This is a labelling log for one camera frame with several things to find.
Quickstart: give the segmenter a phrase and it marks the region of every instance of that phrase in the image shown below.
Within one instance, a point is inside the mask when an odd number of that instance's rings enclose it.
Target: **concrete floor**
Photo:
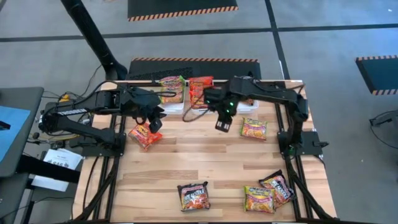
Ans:
[[[103,34],[195,29],[270,28],[263,0],[238,0],[239,10],[219,14],[128,22],[127,1],[83,1]],[[342,26],[398,23],[395,0],[271,0],[278,27]],[[0,12],[1,37],[80,35],[59,1],[8,0]],[[368,119],[397,109],[398,96],[372,96],[354,58],[398,53],[398,29],[280,32],[292,79],[307,84],[315,126],[325,148],[328,180],[342,220],[396,223],[398,150],[384,146],[369,129]],[[271,32],[173,37],[107,39],[125,66],[133,57],[258,58],[264,79],[283,79]],[[84,40],[0,42],[0,87],[42,86],[56,93],[82,93],[100,64]],[[99,70],[95,84],[104,79]],[[42,100],[42,106],[48,102]],[[377,128],[380,137],[398,146],[390,124]],[[47,146],[27,145],[36,156]],[[34,198],[74,197],[36,191]],[[31,223],[63,222],[71,201],[41,202]]]

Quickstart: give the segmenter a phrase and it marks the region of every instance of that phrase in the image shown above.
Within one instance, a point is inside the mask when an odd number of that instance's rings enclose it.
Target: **wood plank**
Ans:
[[[302,84],[285,83],[288,88]],[[103,85],[103,89],[114,87],[112,83]],[[188,104],[189,97],[186,97],[185,109],[189,107]],[[285,108],[282,106],[284,126],[287,127],[285,116]],[[267,140],[240,136],[243,117],[268,121]],[[93,126],[107,128],[110,119],[110,116],[96,115]],[[195,122],[184,123],[180,115],[167,116],[162,119],[163,127],[160,130],[163,139],[151,145],[147,152],[127,138],[126,150],[119,165],[111,222],[294,221],[291,203],[279,208],[275,214],[243,211],[243,186],[259,186],[259,179],[279,169],[287,176],[285,162],[279,154],[276,137],[279,127],[274,104],[260,102],[255,113],[235,116],[229,133],[214,129],[216,119],[216,114],[207,114]],[[126,132],[135,125],[135,121],[128,118]],[[304,129],[313,129],[311,116],[304,123]],[[84,160],[73,206],[75,215],[81,213],[93,161],[94,158]],[[313,156],[302,156],[302,161],[308,189],[325,211],[335,216],[323,164]],[[101,165],[102,158],[94,169],[86,204],[97,191]],[[208,181],[211,209],[181,212],[177,186],[204,181]],[[297,197],[304,217],[305,207],[300,191]],[[103,197],[100,217],[104,216],[106,199],[106,196]]]

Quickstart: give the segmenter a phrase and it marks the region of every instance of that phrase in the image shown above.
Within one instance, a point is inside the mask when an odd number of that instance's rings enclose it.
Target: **orange and black striped tape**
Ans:
[[[134,22],[134,21],[162,19],[162,18],[170,18],[170,17],[178,17],[178,16],[192,16],[192,15],[208,14],[208,13],[214,13],[214,12],[235,11],[238,9],[239,9],[238,6],[228,6],[228,7],[217,7],[217,8],[211,8],[211,9],[198,9],[198,10],[189,10],[189,11],[180,11],[180,12],[167,12],[167,13],[160,13],[160,14],[153,14],[153,15],[146,15],[146,16],[133,16],[133,17],[129,18],[129,21]]]
[[[396,55],[385,55],[385,56],[370,56],[370,57],[357,57],[355,61],[361,61],[361,60],[377,60],[377,59],[393,59],[393,58],[398,58]]]
[[[372,94],[375,96],[379,95],[395,95],[398,93],[398,90],[373,90]]]
[[[184,61],[184,62],[258,62],[258,59],[242,59],[242,58],[147,58],[139,57],[134,60],[145,61]]]

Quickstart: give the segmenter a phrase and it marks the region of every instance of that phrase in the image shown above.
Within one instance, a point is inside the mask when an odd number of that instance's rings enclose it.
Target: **black desk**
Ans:
[[[0,217],[17,209],[21,202],[29,174],[15,173],[39,108],[43,90],[41,87],[0,89],[1,106],[30,110],[30,115],[0,162]],[[14,223],[16,214],[14,212],[6,216],[3,222]]]

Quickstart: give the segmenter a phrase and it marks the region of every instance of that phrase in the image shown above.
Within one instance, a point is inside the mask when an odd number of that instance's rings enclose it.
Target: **white label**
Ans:
[[[72,115],[72,114],[78,114],[78,113],[86,113],[86,109],[76,109],[76,110],[71,110],[71,111],[63,111],[63,112],[58,112],[59,115]]]

